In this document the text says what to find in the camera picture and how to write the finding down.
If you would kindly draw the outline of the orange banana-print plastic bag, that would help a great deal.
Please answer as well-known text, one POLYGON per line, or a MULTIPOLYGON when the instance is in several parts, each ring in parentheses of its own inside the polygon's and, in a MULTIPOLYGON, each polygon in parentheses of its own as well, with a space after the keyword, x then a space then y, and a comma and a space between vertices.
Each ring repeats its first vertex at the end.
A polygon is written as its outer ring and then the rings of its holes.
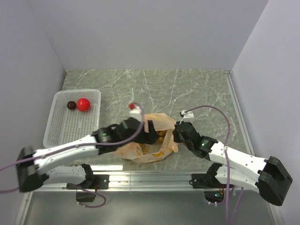
POLYGON ((165 113, 150 113, 145 118, 153 121, 156 132, 162 137, 152 145, 130 142, 118 148, 113 153, 115 157, 147 164, 163 160, 172 152, 178 152, 178 144, 173 140, 176 121, 165 113))

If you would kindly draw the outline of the red apple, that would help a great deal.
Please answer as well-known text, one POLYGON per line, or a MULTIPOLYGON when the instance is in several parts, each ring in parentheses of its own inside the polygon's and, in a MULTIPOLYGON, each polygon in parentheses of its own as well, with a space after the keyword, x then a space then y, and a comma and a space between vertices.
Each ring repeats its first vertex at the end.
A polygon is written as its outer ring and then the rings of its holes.
POLYGON ((90 101, 86 98, 80 98, 78 99, 76 106, 77 110, 81 112, 86 112, 90 109, 90 101))

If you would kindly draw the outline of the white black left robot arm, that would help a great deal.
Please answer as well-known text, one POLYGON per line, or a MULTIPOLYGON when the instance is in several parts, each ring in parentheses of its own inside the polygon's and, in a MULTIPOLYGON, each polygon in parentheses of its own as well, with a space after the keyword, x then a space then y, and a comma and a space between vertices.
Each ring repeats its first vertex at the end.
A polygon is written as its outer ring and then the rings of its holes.
POLYGON ((19 191, 26 193, 44 184, 55 183, 93 187, 95 175, 89 165, 72 168, 65 163, 114 152, 130 142, 154 144, 158 138, 151 120, 141 123, 130 117, 120 124, 99 128, 90 135, 60 146, 38 150, 32 146, 24 147, 16 164, 19 191))

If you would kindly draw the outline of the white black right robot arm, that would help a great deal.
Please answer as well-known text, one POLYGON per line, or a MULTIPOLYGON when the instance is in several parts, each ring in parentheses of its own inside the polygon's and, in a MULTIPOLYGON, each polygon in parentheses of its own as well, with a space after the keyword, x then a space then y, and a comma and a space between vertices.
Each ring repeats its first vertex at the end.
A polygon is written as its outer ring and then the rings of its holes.
POLYGON ((225 147, 216 139, 201 136, 190 122, 176 122, 173 135, 175 142, 183 143, 195 156, 213 163, 206 176, 209 186, 229 182, 259 193, 273 205, 283 205, 293 179, 278 158, 255 157, 225 147))

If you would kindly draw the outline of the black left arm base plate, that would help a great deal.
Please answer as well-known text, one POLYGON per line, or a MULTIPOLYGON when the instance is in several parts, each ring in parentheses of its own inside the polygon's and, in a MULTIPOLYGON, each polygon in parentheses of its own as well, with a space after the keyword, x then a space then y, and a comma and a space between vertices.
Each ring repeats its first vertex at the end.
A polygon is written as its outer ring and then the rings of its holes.
POLYGON ((96 174, 90 178, 85 175, 75 175, 67 177, 66 189, 77 189, 77 186, 83 189, 108 189, 109 175, 96 174))

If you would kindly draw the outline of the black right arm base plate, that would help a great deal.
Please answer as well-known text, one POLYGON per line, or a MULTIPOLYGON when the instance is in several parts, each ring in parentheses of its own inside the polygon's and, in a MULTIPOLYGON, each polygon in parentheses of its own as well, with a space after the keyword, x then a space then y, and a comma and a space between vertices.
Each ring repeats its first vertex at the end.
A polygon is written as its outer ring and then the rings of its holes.
POLYGON ((204 173, 191 174, 191 180, 188 183, 193 189, 211 188, 211 184, 208 182, 207 176, 204 173))

